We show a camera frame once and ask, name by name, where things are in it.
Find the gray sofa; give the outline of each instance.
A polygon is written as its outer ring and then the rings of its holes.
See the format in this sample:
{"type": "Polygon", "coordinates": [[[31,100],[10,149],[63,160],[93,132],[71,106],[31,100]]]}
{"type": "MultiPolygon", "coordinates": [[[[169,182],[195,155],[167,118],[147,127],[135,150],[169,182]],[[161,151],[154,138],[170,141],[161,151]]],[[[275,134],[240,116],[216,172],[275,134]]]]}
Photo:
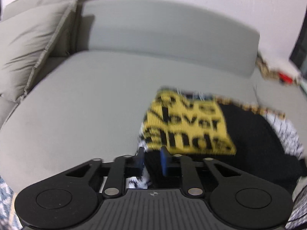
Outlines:
{"type": "Polygon", "coordinates": [[[91,0],[77,11],[75,53],[49,57],[20,103],[0,97],[0,174],[13,191],[95,157],[134,154],[161,86],[282,110],[307,146],[307,100],[262,79],[255,30],[162,0],[91,0]]]}

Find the sofa cushion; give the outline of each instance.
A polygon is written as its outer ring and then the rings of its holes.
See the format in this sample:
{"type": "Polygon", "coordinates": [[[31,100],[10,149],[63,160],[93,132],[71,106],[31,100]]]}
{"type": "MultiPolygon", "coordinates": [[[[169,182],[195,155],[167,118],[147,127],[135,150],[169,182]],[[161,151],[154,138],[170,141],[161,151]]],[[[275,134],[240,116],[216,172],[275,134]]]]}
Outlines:
{"type": "MultiPolygon", "coordinates": [[[[65,0],[15,0],[5,7],[2,19],[5,21],[29,9],[48,4],[59,3],[62,1],[65,0]]],[[[68,55],[73,22],[74,22],[74,13],[71,13],[69,15],[69,22],[65,25],[65,29],[63,30],[61,37],[56,43],[54,50],[51,52],[51,56],[68,55]]]]}
{"type": "Polygon", "coordinates": [[[92,158],[110,162],[134,154],[145,111],[164,85],[256,102],[249,79],[231,73],[148,56],[80,52],[34,87],[3,127],[1,177],[18,192],[92,158]]]}
{"type": "Polygon", "coordinates": [[[8,101],[0,97],[0,129],[10,113],[16,108],[18,104],[8,101]]]}
{"type": "Polygon", "coordinates": [[[186,59],[250,76],[259,33],[212,11],[163,0],[92,0],[82,8],[77,51],[123,50],[186,59]]]}
{"type": "Polygon", "coordinates": [[[277,81],[254,80],[254,88],[260,105],[285,112],[297,129],[300,141],[307,150],[307,96],[298,86],[285,86],[277,81]]]}
{"type": "Polygon", "coordinates": [[[0,23],[0,95],[19,103],[76,8],[66,0],[29,9],[0,23]]]}

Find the sofa backrest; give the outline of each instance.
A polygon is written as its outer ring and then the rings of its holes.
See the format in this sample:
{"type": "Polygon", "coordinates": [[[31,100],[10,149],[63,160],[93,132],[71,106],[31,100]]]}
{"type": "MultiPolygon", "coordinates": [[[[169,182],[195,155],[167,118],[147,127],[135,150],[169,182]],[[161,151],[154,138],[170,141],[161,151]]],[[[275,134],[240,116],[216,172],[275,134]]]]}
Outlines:
{"type": "Polygon", "coordinates": [[[83,4],[77,51],[151,54],[250,76],[259,33],[198,7],[165,0],[92,0],[83,4]]]}

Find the black fabric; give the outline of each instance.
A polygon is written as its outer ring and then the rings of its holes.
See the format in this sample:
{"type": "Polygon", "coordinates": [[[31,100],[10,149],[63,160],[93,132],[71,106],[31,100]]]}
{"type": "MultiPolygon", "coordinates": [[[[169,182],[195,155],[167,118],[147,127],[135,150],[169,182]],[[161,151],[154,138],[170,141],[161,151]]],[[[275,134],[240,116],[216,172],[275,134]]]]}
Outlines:
{"type": "MultiPolygon", "coordinates": [[[[261,115],[244,111],[235,105],[219,106],[226,120],[228,134],[236,146],[236,155],[190,155],[193,160],[200,161],[205,157],[213,157],[280,185],[292,193],[298,178],[307,175],[304,162],[284,153],[277,135],[261,115]]],[[[158,151],[146,153],[145,165],[153,187],[174,187],[179,184],[179,178],[163,177],[158,151]]]]}

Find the metal pin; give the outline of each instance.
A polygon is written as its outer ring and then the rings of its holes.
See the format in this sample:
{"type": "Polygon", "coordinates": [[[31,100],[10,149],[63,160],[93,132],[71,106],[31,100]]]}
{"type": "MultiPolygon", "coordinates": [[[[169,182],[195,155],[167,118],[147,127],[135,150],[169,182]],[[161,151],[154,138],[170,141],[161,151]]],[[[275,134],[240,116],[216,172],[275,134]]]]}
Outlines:
{"type": "Polygon", "coordinates": [[[191,188],[188,190],[188,193],[190,195],[201,195],[203,193],[203,191],[199,188],[191,188]]]}
{"type": "Polygon", "coordinates": [[[119,190],[117,188],[108,188],[104,191],[106,195],[117,195],[119,190]]]}

